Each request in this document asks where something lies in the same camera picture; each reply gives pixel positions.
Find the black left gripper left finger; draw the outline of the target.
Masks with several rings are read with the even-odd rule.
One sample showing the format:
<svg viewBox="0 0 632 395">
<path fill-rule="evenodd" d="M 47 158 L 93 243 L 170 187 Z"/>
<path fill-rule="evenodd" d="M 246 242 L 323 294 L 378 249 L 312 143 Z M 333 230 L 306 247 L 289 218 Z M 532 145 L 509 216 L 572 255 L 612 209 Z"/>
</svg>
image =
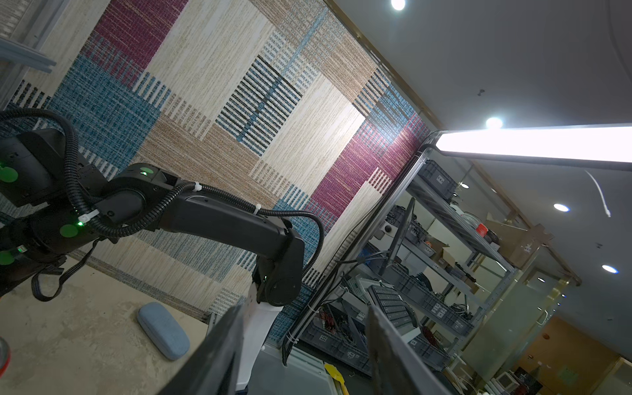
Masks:
<svg viewBox="0 0 632 395">
<path fill-rule="evenodd" d="M 235 394 L 244 343 L 244 309 L 226 311 L 159 395 Z"/>
</svg>

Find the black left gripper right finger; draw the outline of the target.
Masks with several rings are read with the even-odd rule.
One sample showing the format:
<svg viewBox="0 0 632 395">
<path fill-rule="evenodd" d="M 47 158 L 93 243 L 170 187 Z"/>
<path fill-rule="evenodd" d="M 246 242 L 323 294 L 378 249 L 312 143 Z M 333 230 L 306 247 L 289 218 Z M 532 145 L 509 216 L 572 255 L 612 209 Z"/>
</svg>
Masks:
<svg viewBox="0 0 632 395">
<path fill-rule="evenodd" d="M 380 309 L 371 307 L 366 319 L 374 394 L 450 394 Z"/>
</svg>

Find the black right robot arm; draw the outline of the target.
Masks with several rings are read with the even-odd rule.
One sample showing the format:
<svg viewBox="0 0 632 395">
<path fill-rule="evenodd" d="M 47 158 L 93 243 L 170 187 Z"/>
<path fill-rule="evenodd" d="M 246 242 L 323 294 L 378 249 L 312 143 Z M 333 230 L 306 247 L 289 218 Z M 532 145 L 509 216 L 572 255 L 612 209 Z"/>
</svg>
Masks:
<svg viewBox="0 0 632 395">
<path fill-rule="evenodd" d="M 2 293 L 29 281 L 33 296 L 47 302 L 40 276 L 63 285 L 78 271 L 64 269 L 70 253 L 143 230 L 195 235 L 253 253 L 247 301 L 224 314 L 163 388 L 165 394 L 247 393 L 263 343 L 282 308 L 301 293 L 309 266 L 291 222 L 297 212 L 265 210 L 144 163 L 106 179 L 80 154 L 77 132 L 64 117 L 19 108 L 1 118 L 54 122 L 1 142 L 1 193 L 16 207 L 36 208 L 1 229 Z"/>
</svg>

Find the red plastic wine glass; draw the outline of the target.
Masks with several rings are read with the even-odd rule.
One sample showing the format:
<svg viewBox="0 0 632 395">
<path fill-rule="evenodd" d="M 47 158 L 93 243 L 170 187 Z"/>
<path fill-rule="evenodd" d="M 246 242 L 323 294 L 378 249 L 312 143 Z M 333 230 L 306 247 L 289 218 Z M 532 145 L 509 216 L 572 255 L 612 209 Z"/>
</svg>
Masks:
<svg viewBox="0 0 632 395">
<path fill-rule="evenodd" d="M 0 337 L 0 377 L 2 377 L 11 362 L 11 348 L 7 341 Z"/>
</svg>

